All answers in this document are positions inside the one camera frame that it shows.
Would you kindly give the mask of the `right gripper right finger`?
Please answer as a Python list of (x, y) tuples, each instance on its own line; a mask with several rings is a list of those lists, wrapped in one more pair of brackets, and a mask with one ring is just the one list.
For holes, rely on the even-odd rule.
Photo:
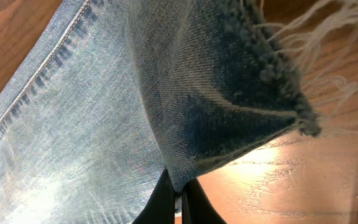
[(189, 181), (182, 193), (182, 224), (226, 224), (214, 209), (198, 179)]

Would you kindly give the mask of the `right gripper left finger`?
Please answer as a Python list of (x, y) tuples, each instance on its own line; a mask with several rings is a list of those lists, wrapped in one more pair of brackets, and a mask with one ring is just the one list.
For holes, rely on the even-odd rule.
[(168, 170), (164, 170), (150, 196), (147, 205), (133, 224), (174, 224), (175, 191)]

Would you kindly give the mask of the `light blue denim jeans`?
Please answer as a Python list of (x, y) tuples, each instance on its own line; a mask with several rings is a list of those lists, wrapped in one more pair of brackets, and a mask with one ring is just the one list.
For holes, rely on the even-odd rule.
[(63, 1), (0, 93), (0, 223), (132, 223), (166, 169), (185, 185), (292, 131), (321, 134), (305, 80), (358, 1), (289, 23), (256, 1)]

